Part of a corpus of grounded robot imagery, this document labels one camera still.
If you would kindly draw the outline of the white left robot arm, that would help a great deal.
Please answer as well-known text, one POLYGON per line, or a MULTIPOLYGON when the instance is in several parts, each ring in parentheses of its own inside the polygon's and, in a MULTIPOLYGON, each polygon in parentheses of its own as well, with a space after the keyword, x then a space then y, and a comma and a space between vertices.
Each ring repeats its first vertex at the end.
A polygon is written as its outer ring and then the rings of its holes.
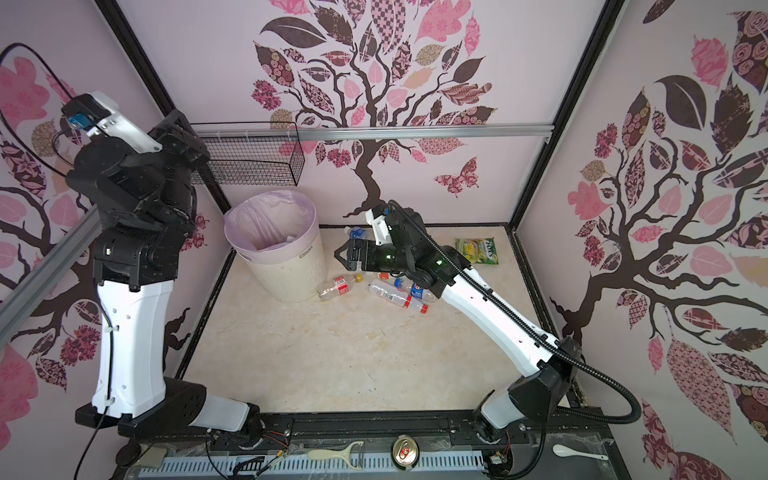
POLYGON ((205 144, 179 112, 147 132, 118 113, 70 113, 67 121, 89 138, 67 184, 95 204, 102 224, 93 252, 99 378, 77 422, 134 440, 205 432, 258 440, 255 405, 164 374, 166 312, 196 229, 193 179, 208 163, 205 144))

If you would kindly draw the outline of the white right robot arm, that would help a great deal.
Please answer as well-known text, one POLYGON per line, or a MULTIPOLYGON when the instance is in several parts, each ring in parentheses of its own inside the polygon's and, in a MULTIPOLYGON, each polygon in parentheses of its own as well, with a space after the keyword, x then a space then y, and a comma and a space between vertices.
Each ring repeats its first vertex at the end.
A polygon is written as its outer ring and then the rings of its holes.
POLYGON ((521 315, 459 251, 438 244, 413 209, 390 202, 367 211, 366 220, 373 239, 350 238, 334 252, 346 270, 404 275, 472 320, 517 369, 515 382, 476 408, 478 433, 492 438, 521 420, 547 423, 575 378, 574 342, 558 340, 521 315))

